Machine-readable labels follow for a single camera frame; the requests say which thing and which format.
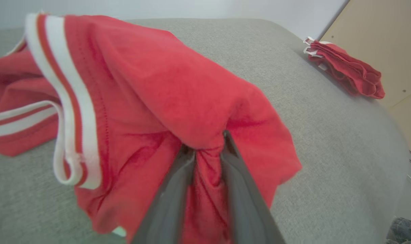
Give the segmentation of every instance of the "red fabric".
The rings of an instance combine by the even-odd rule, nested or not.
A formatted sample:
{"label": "red fabric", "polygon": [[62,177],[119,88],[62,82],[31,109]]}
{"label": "red fabric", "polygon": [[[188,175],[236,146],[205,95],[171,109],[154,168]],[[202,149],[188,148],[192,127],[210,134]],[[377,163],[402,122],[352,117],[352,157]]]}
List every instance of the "red fabric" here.
{"label": "red fabric", "polygon": [[381,73],[370,65],[351,57],[335,44],[323,44],[317,40],[311,43],[310,52],[317,50],[317,55],[309,56],[317,65],[324,64],[326,70],[352,96],[368,96],[382,99],[385,91],[380,82]]}
{"label": "red fabric", "polygon": [[[97,118],[103,180],[95,190],[75,187],[95,231],[122,226],[129,242],[185,143],[197,150],[197,163],[187,195],[184,243],[229,243],[219,160],[226,129],[269,207],[277,185],[301,169],[289,131],[254,85],[170,32],[102,16],[64,19],[66,42]],[[0,110],[42,99],[59,102],[28,50],[0,59]],[[55,137],[55,124],[38,127],[44,136],[18,138],[42,143]],[[33,146],[11,139],[0,144],[0,153],[15,155]]]}

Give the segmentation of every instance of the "gray couch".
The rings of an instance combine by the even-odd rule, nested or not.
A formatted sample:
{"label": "gray couch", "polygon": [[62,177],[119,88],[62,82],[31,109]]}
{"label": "gray couch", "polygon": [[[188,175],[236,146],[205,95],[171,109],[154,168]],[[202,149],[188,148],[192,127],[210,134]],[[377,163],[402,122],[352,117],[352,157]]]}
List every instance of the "gray couch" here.
{"label": "gray couch", "polygon": [[[408,148],[378,102],[351,97],[302,53],[305,44],[265,20],[168,19],[187,46],[263,90],[291,131],[303,169],[271,208],[288,244],[382,243],[407,173]],[[0,56],[22,29],[0,31]],[[71,187],[52,173],[54,142],[0,155],[0,243],[125,243],[98,235]]]}

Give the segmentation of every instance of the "couch cushion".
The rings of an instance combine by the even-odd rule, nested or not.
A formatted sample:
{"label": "couch cushion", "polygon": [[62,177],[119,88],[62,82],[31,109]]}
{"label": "couch cushion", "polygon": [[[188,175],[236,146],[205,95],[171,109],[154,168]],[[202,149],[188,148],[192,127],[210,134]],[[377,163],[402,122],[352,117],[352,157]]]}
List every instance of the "couch cushion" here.
{"label": "couch cushion", "polygon": [[[171,31],[187,46],[257,85],[291,131],[303,169],[271,208],[290,243],[381,243],[407,173],[408,150],[373,99],[350,97],[311,64],[302,41],[265,20],[132,20]],[[0,55],[22,29],[0,31]],[[123,243],[97,235],[72,188],[52,173],[49,142],[0,156],[0,243]]]}

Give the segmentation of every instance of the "stitching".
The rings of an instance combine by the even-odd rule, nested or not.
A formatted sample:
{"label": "stitching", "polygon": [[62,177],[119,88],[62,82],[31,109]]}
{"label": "stitching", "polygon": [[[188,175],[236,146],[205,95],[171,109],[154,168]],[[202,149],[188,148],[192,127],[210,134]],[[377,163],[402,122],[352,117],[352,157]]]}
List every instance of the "stitching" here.
{"label": "stitching", "polygon": [[[107,120],[107,112],[106,112],[106,105],[105,105],[105,103],[104,103],[104,100],[103,100],[103,97],[102,97],[102,93],[101,93],[101,91],[100,91],[100,88],[99,88],[99,85],[98,85],[98,83],[97,82],[95,82],[97,79],[95,79],[95,77],[94,77],[94,75],[93,75],[93,73],[91,72],[91,70],[90,70],[90,68],[89,68],[89,66],[88,66],[88,63],[86,62],[86,59],[85,59],[85,55],[84,55],[84,53],[83,53],[83,48],[82,48],[82,42],[79,40],[79,34],[78,34],[78,28],[75,28],[74,29],[75,31],[74,31],[74,37],[76,38],[76,43],[78,43],[78,51],[80,52],[80,57],[81,57],[81,59],[83,60],[83,66],[85,67],[85,70],[86,70],[86,72],[88,73],[88,75],[89,75],[89,77],[91,77],[91,80],[92,81],[94,81],[94,83],[95,83],[95,85],[92,85],[92,86],[88,86],[88,85],[86,85],[85,84],[85,86],[86,86],[86,88],[89,90],[90,88],[91,89],[95,89],[95,90],[97,90],[97,93],[98,93],[98,99],[99,99],[99,101],[100,101],[100,104],[102,105],[101,106],[101,109],[103,110],[103,117],[104,117],[104,126],[105,126],[105,128],[104,128],[104,131],[105,131],[105,138],[104,138],[104,142],[106,143],[106,156],[109,156],[109,127],[108,127],[108,120]],[[100,151],[100,146],[99,146],[99,144],[97,143],[97,153],[98,153],[98,151]],[[101,168],[103,168],[106,164],[101,164],[101,162],[102,162],[102,158],[100,158],[100,161],[99,161],[99,167],[101,167]],[[101,174],[102,174],[102,183],[103,182],[107,182],[107,181],[105,181],[105,179],[104,179],[104,174],[103,174],[103,172],[105,172],[105,170],[102,170],[102,172],[101,172]]]}

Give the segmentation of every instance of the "folded red shorts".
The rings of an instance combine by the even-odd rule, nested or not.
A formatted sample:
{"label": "folded red shorts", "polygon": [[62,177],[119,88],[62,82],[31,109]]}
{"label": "folded red shorts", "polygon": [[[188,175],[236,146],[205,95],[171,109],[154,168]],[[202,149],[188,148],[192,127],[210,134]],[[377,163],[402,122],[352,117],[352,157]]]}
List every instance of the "folded red shorts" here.
{"label": "folded red shorts", "polygon": [[170,32],[30,14],[24,40],[0,58],[0,153],[56,137],[55,176],[75,186],[99,233],[122,227],[133,238],[185,143],[197,163],[184,243],[228,243],[226,129],[270,206],[277,185],[301,168],[289,131],[257,87]]}
{"label": "folded red shorts", "polygon": [[380,82],[381,73],[330,42],[319,42],[307,37],[304,43],[309,60],[330,74],[352,96],[368,96],[382,99],[385,91]]}

